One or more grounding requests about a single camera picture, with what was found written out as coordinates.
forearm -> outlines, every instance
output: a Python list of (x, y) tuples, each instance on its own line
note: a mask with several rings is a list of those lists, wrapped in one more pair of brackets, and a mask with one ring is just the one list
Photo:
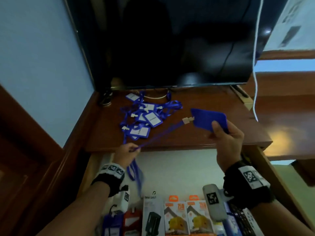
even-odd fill
[(80, 236), (90, 235), (97, 225), (110, 188), (96, 182), (71, 205), (63, 210), (37, 236)]
[(264, 235), (315, 235), (278, 201), (260, 203), (251, 213)]

television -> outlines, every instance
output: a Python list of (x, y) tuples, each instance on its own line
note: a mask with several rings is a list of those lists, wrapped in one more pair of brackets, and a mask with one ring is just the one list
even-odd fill
[[(287, 0), (264, 0), (256, 59)], [(65, 0), (94, 86), (236, 85), (252, 72), (260, 0)]]

white plastic clip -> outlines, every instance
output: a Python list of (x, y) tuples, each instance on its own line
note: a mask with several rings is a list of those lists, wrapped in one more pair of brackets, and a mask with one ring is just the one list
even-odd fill
[(183, 118), (184, 124), (190, 123), (190, 121), (194, 121), (195, 117), (190, 117), (190, 118)]

wrist strap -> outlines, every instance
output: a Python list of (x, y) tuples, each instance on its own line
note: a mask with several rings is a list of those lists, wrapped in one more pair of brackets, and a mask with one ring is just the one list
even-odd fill
[(108, 197), (112, 197), (120, 191), (120, 184), (123, 182), (124, 178), (125, 170), (120, 165), (116, 163), (105, 164), (92, 181), (91, 185), (97, 181), (106, 183), (111, 189)]
[(234, 196), (231, 203), (241, 209), (251, 209), (259, 203), (270, 203), (275, 199), (270, 183), (253, 166), (248, 166), (243, 161), (227, 169), (223, 188)]

person's left arm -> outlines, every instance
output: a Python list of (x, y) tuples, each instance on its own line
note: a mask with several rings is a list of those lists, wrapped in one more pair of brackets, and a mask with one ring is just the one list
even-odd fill
[[(129, 152), (136, 147), (138, 146), (133, 143), (120, 146), (114, 155), (113, 163), (126, 169), (140, 152), (140, 149)], [(81, 197), (58, 214), (37, 236), (90, 235), (99, 222), (110, 190), (108, 184), (102, 181), (93, 183)]]

